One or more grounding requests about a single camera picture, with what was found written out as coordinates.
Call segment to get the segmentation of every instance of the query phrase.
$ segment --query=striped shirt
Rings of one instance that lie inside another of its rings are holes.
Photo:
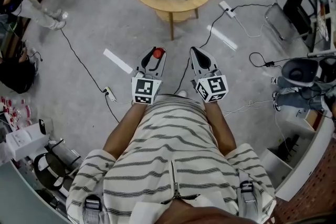
[[[103,150],[86,157],[67,199],[68,218],[84,223],[85,198],[95,194],[103,203],[101,223],[129,223],[137,203],[166,204],[174,195],[174,183],[183,197],[217,192],[221,204],[214,206],[238,215],[239,169],[261,193],[264,222],[276,204],[275,193],[253,149],[243,144],[224,157],[200,103],[158,97],[118,160]]]

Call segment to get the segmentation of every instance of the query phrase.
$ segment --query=office chair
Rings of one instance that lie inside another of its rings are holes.
[[[287,0],[283,7],[283,11],[295,26],[302,39],[306,40],[307,36],[313,32],[310,17],[317,14],[317,11],[313,2],[308,0],[314,9],[314,12],[311,15],[308,15],[301,6],[302,1],[303,0]]]

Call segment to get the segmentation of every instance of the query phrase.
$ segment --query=hand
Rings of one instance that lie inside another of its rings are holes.
[[[23,51],[23,54],[22,54],[22,56],[19,58],[19,62],[24,62],[25,60],[27,60],[27,48],[24,47],[24,48],[22,49],[22,51]]]

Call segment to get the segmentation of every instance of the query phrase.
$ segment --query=gray floor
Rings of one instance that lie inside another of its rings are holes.
[[[218,3],[210,0],[200,8],[200,18],[176,24],[175,40],[170,41],[169,26],[155,12],[138,0],[44,0],[51,9],[62,8],[69,16],[64,32],[74,50],[85,63],[101,88],[109,86],[119,102],[131,100],[131,75],[125,73],[103,55],[106,48],[130,66],[139,54],[152,46],[164,47],[167,62],[163,74],[162,93],[173,93],[178,86],[191,46],[201,46],[208,37],[206,27],[222,12]],[[259,3],[272,4],[274,0],[225,0],[232,7]],[[286,0],[278,0],[283,6]],[[244,7],[236,10],[237,17],[250,35],[258,35],[264,21],[265,7]],[[233,51],[213,35],[205,47],[216,56],[226,75],[229,95],[219,104],[231,111],[248,104],[250,100],[271,100],[275,90],[270,78],[280,74],[278,68],[255,68],[248,56],[261,52],[266,61],[307,53],[301,40],[280,44],[274,34],[264,28],[258,38],[248,38],[237,21],[223,16],[215,28],[232,40],[238,49]],[[55,136],[64,138],[67,145],[86,155],[101,148],[116,121],[108,110],[104,95],[86,73],[60,31],[29,24],[25,38],[28,46],[37,48],[43,57],[39,77],[30,90],[40,116],[54,121]],[[193,71],[188,69],[181,89],[191,98],[200,100],[190,83]],[[275,125],[271,103],[261,109],[232,113],[226,117],[237,144],[250,143],[258,154],[266,147],[279,144],[280,132]],[[110,104],[116,117],[121,119],[129,104]]]

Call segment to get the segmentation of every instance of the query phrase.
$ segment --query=gray pants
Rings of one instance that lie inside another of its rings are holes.
[[[279,88],[294,88],[301,87],[290,83],[283,77],[278,78],[278,87]],[[295,108],[304,108],[304,109],[315,109],[322,110],[321,98],[320,95],[321,89],[317,85],[312,87],[305,87],[300,90],[300,92],[291,92],[286,94],[279,94],[277,96],[276,102],[279,106],[289,105],[294,106]]]

